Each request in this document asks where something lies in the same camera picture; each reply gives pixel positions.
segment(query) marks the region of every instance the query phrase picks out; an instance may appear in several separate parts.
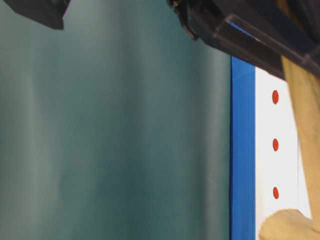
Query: black plastic part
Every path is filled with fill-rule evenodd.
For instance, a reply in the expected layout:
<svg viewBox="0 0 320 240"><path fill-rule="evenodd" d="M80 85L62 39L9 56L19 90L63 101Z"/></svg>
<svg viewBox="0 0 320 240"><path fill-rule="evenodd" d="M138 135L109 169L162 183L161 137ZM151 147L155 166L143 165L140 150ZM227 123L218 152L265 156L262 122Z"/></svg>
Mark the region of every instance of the black plastic part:
<svg viewBox="0 0 320 240"><path fill-rule="evenodd" d="M64 28L70 0L4 0L16 13L52 29Z"/></svg>
<svg viewBox="0 0 320 240"><path fill-rule="evenodd" d="M272 0L185 1L187 26L207 45L281 79L281 56L320 77L319 0L288 1L303 29Z"/></svg>

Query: white panel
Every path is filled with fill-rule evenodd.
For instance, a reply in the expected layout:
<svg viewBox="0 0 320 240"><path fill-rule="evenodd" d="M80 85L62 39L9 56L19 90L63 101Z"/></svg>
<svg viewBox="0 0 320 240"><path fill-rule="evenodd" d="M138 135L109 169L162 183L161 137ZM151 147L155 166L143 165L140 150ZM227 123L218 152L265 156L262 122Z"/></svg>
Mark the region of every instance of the white panel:
<svg viewBox="0 0 320 240"><path fill-rule="evenodd" d="M273 103L277 90L279 101ZM273 139L279 142L273 149ZM273 188L279 198L275 199ZM280 209L298 208L298 137L288 85L255 69L255 235L263 221Z"/></svg>
<svg viewBox="0 0 320 240"><path fill-rule="evenodd" d="M311 219L312 215L310 211L309 197L300 148L298 158L298 210L307 218Z"/></svg>

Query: teal backdrop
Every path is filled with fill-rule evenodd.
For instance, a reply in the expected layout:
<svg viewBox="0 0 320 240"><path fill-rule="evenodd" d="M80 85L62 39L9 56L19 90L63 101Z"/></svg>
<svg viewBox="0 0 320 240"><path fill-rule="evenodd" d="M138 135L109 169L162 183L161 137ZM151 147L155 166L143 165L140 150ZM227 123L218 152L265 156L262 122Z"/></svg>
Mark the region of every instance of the teal backdrop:
<svg viewBox="0 0 320 240"><path fill-rule="evenodd" d="M0 1L0 239L227 240L230 71L165 0Z"/></svg>

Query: blue tape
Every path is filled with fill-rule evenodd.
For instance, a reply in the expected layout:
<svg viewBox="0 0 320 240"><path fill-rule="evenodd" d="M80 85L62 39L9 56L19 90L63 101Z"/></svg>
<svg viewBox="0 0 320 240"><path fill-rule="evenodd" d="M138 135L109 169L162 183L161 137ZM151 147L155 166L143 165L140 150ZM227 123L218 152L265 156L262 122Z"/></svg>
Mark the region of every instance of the blue tape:
<svg viewBox="0 0 320 240"><path fill-rule="evenodd" d="M231 239L255 239L255 66L231 57Z"/></svg>

